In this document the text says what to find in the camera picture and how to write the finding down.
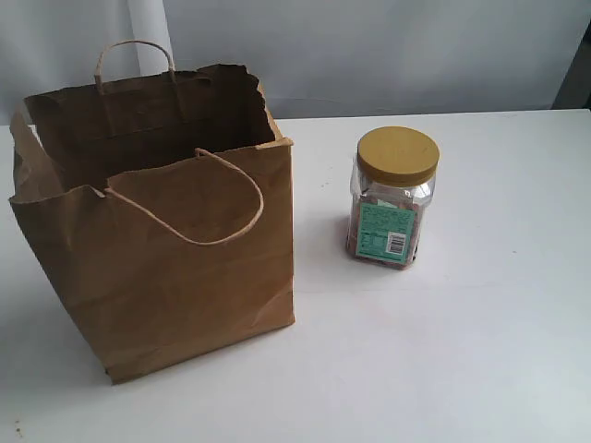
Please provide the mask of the clear jar yellow lid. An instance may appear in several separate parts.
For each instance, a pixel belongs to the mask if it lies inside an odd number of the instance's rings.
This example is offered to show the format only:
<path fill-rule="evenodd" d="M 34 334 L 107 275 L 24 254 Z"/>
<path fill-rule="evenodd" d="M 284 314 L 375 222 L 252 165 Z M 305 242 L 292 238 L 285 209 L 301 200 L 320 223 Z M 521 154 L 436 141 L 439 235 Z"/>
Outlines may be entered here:
<path fill-rule="evenodd" d="M 439 159 L 435 141 L 409 127 L 379 127 L 359 139 L 346 237 L 351 257 L 394 269 L 414 263 Z"/>

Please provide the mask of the brown paper bag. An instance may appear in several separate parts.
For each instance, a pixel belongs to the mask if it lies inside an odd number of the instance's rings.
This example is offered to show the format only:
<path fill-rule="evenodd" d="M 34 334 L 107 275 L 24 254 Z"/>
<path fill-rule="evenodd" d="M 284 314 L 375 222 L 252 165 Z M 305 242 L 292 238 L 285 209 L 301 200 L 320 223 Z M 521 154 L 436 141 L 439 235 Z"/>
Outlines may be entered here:
<path fill-rule="evenodd" d="M 24 104 L 9 203 L 114 383 L 293 324 L 292 141 L 244 66 Z"/>

